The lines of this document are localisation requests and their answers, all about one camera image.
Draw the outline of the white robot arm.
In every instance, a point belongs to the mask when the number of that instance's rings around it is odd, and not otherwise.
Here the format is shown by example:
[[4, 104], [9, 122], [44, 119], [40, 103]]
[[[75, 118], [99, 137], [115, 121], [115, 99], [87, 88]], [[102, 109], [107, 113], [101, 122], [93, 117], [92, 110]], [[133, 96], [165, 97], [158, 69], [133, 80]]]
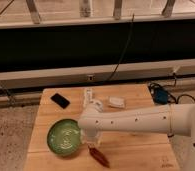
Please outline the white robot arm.
[[182, 171], [195, 171], [195, 104], [158, 105], [103, 113], [90, 103], [78, 125], [87, 141], [95, 141], [100, 131], [148, 132], [188, 136], [188, 156]]

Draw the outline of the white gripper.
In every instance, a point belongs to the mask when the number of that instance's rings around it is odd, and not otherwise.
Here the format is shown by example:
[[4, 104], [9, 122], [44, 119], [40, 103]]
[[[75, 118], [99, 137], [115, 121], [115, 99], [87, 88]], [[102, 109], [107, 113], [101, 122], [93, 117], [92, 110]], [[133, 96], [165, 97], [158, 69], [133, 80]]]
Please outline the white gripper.
[[98, 131], [81, 131], [81, 142], [83, 144], [98, 145], [100, 143], [101, 133]]

